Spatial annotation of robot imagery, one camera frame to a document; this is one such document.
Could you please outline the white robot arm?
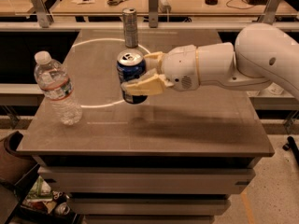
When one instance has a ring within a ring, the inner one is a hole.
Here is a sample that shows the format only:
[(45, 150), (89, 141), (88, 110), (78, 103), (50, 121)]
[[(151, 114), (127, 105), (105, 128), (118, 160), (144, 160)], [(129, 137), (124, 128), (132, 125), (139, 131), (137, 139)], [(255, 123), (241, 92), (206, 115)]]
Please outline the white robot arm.
[(299, 44), (269, 24), (245, 27), (234, 43), (176, 47), (150, 53), (145, 60), (147, 73), (121, 84), (126, 93), (150, 96), (201, 86), (258, 91), (276, 83), (299, 100)]

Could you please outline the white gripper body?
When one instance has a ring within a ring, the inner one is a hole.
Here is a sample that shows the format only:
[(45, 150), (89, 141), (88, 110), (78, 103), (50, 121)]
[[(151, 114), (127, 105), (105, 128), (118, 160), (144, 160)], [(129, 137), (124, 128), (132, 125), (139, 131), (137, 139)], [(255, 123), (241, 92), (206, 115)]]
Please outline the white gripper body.
[(194, 91), (199, 88), (199, 75), (194, 45), (177, 47), (166, 53), (162, 60), (162, 73), (176, 91)]

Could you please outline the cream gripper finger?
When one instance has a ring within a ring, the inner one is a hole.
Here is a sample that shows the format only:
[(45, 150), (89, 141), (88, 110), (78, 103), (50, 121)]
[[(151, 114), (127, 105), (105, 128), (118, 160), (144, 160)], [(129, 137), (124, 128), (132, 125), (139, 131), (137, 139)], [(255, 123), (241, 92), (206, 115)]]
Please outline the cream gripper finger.
[(144, 56), (144, 60), (146, 62), (147, 70), (155, 69), (158, 74), (162, 73), (162, 59), (164, 57), (164, 53), (161, 51), (153, 52), (146, 54)]
[(133, 96), (151, 96), (163, 93), (166, 89), (172, 88), (174, 84), (165, 76), (159, 74), (153, 68), (140, 78), (125, 81), (121, 84), (121, 89)]

